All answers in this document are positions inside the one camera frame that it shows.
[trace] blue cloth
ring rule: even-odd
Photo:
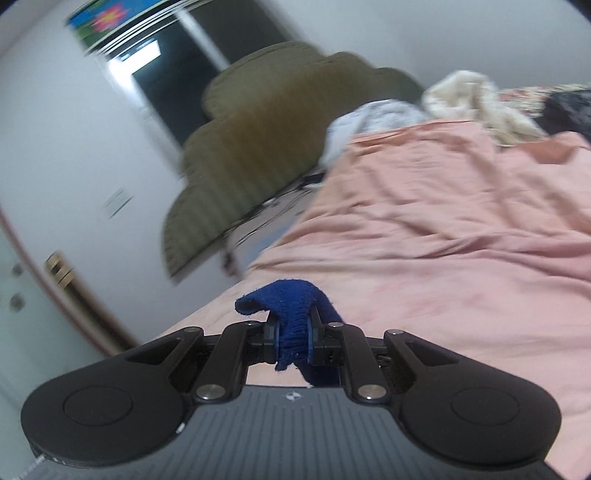
[[[243,315],[270,311],[278,317],[279,341],[275,370],[294,364],[316,387],[339,385],[336,367],[314,367],[308,357],[308,320],[315,305],[322,323],[342,322],[328,297],[306,280],[277,280],[237,299],[236,311]]]

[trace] white wall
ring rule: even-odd
[[[591,23],[567,0],[264,0],[328,52],[430,86],[454,70],[500,87],[591,82]]]
[[[318,45],[327,54],[352,51],[376,67],[396,67],[418,75],[405,39],[377,8],[380,2],[400,0],[260,1],[297,38]]]
[[[183,182],[154,148],[65,19],[66,0],[0,58],[0,203],[38,265],[61,250],[145,341],[233,284],[218,256],[175,286],[161,228]],[[108,219],[107,198],[133,199]]]

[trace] flower poster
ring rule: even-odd
[[[69,20],[86,48],[91,48],[132,18],[162,0],[95,0],[78,10]]]

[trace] wooden trim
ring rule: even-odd
[[[46,270],[54,277],[66,296],[102,331],[109,335],[122,351],[138,346],[138,342],[121,326],[76,275],[61,252],[52,253],[45,262]]]

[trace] pink bedsheet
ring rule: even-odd
[[[404,329],[541,385],[563,413],[548,462],[591,472],[591,147],[578,134],[505,151],[467,121],[358,137],[247,278],[174,329],[219,333],[242,319],[237,297],[278,278],[312,281],[368,336]]]

